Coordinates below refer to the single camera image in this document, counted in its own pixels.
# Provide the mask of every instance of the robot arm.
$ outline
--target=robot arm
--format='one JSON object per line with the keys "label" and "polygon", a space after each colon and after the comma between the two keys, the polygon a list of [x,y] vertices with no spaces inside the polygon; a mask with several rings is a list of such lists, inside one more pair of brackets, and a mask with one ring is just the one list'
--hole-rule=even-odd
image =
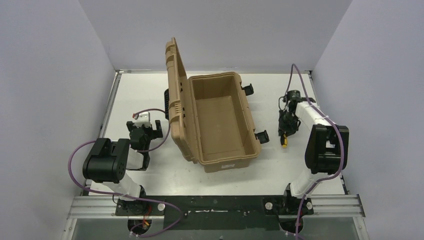
{"label": "robot arm", "polygon": [[[313,99],[311,104],[318,107]],[[289,184],[291,195],[302,198],[312,185],[321,178],[335,174],[340,165],[340,143],[336,131],[323,117],[312,108],[298,90],[292,90],[284,97],[285,108],[279,111],[278,133],[281,145],[287,146],[287,137],[299,130],[301,123],[309,130],[309,141],[305,150],[305,169],[295,181]],[[348,159],[349,129],[337,125],[344,146],[343,168]]]}
{"label": "robot arm", "polygon": [[[128,121],[130,139],[121,138],[117,142],[109,138],[98,138],[82,167],[86,179],[101,183],[115,193],[132,197],[142,197],[145,192],[142,186],[135,183],[126,170],[145,171],[150,162],[148,150],[150,142],[163,138],[160,121],[155,121],[156,130],[150,123],[150,113],[144,112],[134,116],[135,122]],[[120,196],[121,200],[134,201]]]}

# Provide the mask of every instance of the gray wall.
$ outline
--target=gray wall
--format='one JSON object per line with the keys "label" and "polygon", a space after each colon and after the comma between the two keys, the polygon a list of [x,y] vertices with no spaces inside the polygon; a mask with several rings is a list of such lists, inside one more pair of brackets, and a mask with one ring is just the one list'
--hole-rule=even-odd
{"label": "gray wall", "polygon": [[312,77],[372,240],[424,238],[424,1],[353,0]]}
{"label": "gray wall", "polygon": [[0,33],[0,238],[56,240],[79,192],[68,157],[99,134],[114,69],[76,0],[2,2]]}
{"label": "gray wall", "polygon": [[115,69],[312,70],[352,0],[79,0]]}

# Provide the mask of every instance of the metal frame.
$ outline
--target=metal frame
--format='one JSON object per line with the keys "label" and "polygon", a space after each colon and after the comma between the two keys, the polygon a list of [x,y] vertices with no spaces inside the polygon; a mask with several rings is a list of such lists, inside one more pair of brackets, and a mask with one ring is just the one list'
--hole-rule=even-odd
{"label": "metal frame", "polygon": [[[359,195],[313,195],[311,196],[313,215],[303,218],[363,218],[365,216]],[[117,216],[117,204],[111,196],[76,196],[68,214],[68,219],[143,219],[141,215]],[[295,218],[280,215],[280,218]],[[146,216],[146,219],[163,219],[164,216]]]}
{"label": "metal frame", "polygon": [[[240,73],[258,73],[250,71],[239,71]],[[123,73],[145,73],[152,74],[157,71],[151,70],[117,70],[113,81],[112,89],[109,94],[106,112],[102,121],[99,137],[104,137],[109,118],[113,109],[115,97],[121,81]],[[285,72],[267,72],[282,74]],[[312,89],[315,93],[311,71],[302,71],[302,74],[309,75],[309,80],[312,83]],[[369,236],[364,222],[364,209],[362,207],[359,195],[313,195],[311,197],[314,214],[304,216],[304,218],[342,218],[352,217],[355,228],[360,240],[369,240]],[[73,199],[72,206],[68,214],[61,240],[71,240],[74,234],[75,226],[78,219],[142,219],[143,216],[116,216],[116,204],[112,201],[111,196],[76,196]],[[163,216],[147,216],[146,219],[163,219]]]}
{"label": "metal frame", "polygon": [[[225,72],[237,72],[238,74],[290,74],[290,70],[273,70],[273,69],[242,69],[238,67],[220,67],[218,69],[203,69],[203,70],[190,70],[186,69],[186,72],[190,73],[202,73],[202,74],[216,74],[216,73],[225,73]],[[119,73],[121,74],[158,74],[166,73],[166,70],[160,69],[121,69]],[[301,74],[310,74],[310,70],[300,71]]]}

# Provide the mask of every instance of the purple cable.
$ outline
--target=purple cable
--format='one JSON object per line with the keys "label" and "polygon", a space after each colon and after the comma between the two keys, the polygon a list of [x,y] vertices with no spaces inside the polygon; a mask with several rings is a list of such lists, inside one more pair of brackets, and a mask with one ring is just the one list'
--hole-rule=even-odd
{"label": "purple cable", "polygon": [[293,237],[294,236],[298,236],[301,240],[306,240],[303,236],[301,236],[301,235],[299,235],[299,234],[294,234],[293,232],[290,232],[290,231],[285,231],[285,233],[286,233],[286,235],[292,235]]}
{"label": "purple cable", "polygon": [[[144,110],[144,111],[141,111],[141,112],[139,112],[139,113],[146,112],[146,111],[152,111],[152,110],[155,110],[155,108],[153,108],[153,109],[148,109],[148,110]],[[168,134],[169,134],[169,133],[170,133],[170,130],[168,129],[168,133],[166,134],[165,139],[163,140],[163,142],[165,142],[165,140],[167,139],[167,137],[168,137]],[[79,182],[75,179],[74,174],[72,173],[72,167],[71,167],[72,159],[74,158],[75,153],[76,153],[76,152],[77,152],[80,148],[82,148],[82,147],[84,147],[84,146],[86,146],[86,145],[92,144],[92,143],[94,143],[94,142],[95,142],[95,140],[94,140],[94,141],[88,141],[88,142],[85,142],[85,143],[83,143],[83,144],[79,145],[79,146],[78,146],[78,147],[77,147],[77,148],[76,148],[76,149],[72,152],[72,154],[69,156],[69,160],[68,160],[68,162],[67,162],[67,171],[68,171],[68,173],[69,173],[70,179],[72,179],[72,181],[73,181],[73,183],[74,183],[75,185],[77,185],[78,187],[80,187],[82,190],[85,190],[85,191],[87,191],[87,192],[91,192],[91,193],[95,193],[95,194],[116,195],[116,196],[123,196],[123,197],[129,198],[129,199],[133,199],[133,200],[140,200],[140,201],[151,202],[151,203],[157,203],[157,204],[165,204],[165,205],[168,205],[168,206],[173,207],[174,209],[176,209],[178,212],[180,212],[180,213],[181,213],[181,215],[179,216],[179,218],[178,218],[176,221],[174,221],[173,223],[171,223],[169,226],[165,227],[164,229],[162,229],[162,230],[160,230],[160,231],[158,231],[158,232],[152,233],[152,234],[139,235],[139,237],[141,237],[141,238],[148,238],[148,237],[153,237],[153,236],[156,236],[156,235],[158,235],[158,234],[161,234],[161,233],[165,232],[166,230],[168,230],[168,229],[172,228],[175,224],[177,224],[177,223],[181,220],[181,218],[182,218],[182,216],[183,216],[183,211],[181,211],[181,209],[180,209],[180,208],[178,208],[177,206],[175,206],[175,205],[174,205],[174,204],[172,204],[172,203],[165,202],[165,201],[154,200],[154,199],[147,199],[147,198],[141,198],[141,197],[134,197],[134,196],[129,196],[129,195],[126,195],[126,194],[116,193],[116,192],[98,191],[98,190],[90,189],[90,188],[88,188],[88,187],[85,187],[85,186],[81,185],[81,184],[80,184],[80,183],[79,183]],[[152,149],[149,149],[149,150],[147,150],[147,151],[149,152],[149,151],[152,151],[152,150],[154,150],[154,149],[157,149],[158,147],[160,147],[160,146],[163,144],[163,142],[162,142],[160,145],[158,145],[157,147],[152,148]],[[132,232],[132,231],[133,231],[133,229],[135,229],[135,228],[136,228],[136,227],[138,227],[139,225],[140,225],[140,224],[133,226],[133,227],[131,228],[131,230],[130,230],[130,231]]]}
{"label": "purple cable", "polygon": [[326,116],[320,109],[318,109],[316,106],[314,106],[311,103],[311,100],[309,100],[308,93],[306,92],[304,79],[302,78],[302,75],[301,75],[301,72],[299,71],[298,66],[296,66],[296,64],[294,64],[294,63],[291,65],[290,79],[288,80],[288,86],[287,86],[287,89],[285,90],[285,93],[287,94],[287,92],[289,91],[290,83],[292,82],[293,68],[296,68],[297,74],[300,77],[300,82],[302,83],[302,88],[303,88],[303,92],[305,93],[307,103],[334,128],[335,134],[337,135],[337,138],[338,138],[338,142],[340,143],[340,165],[338,166],[338,170],[335,172],[334,175],[331,175],[329,177],[320,178],[316,182],[314,182],[313,185],[306,191],[306,193],[302,196],[302,199],[300,200],[299,209],[297,210],[297,217],[296,217],[296,231],[294,233],[295,238],[297,240],[298,236],[299,236],[299,234],[298,234],[299,233],[299,221],[300,221],[300,218],[301,218],[302,205],[305,201],[306,196],[310,192],[312,192],[312,190],[314,190],[314,188],[317,186],[318,183],[325,181],[325,180],[335,179],[335,178],[337,178],[337,176],[340,175],[340,173],[342,172],[342,169],[343,169],[343,162],[344,162],[344,159],[345,159],[345,147],[343,146],[342,136],[340,135],[340,131],[337,128],[336,124],[331,119],[329,119],[329,117]]}
{"label": "purple cable", "polygon": [[[159,108],[149,108],[149,109],[146,109],[146,110],[141,110],[139,112],[136,112],[136,113],[133,114],[133,116],[139,115],[139,114],[144,113],[144,112],[149,112],[149,111],[159,111],[159,112],[165,113],[164,110],[159,109]],[[153,150],[158,149],[160,146],[162,146],[165,143],[165,141],[168,138],[168,135],[170,134],[170,131],[171,131],[171,124],[168,125],[168,132],[166,133],[165,137],[163,138],[163,141],[161,143],[159,143],[159,145],[157,145],[154,148],[151,148],[149,150],[140,150],[140,151],[137,151],[137,152],[139,152],[139,153],[148,153],[148,152],[151,152]]]}

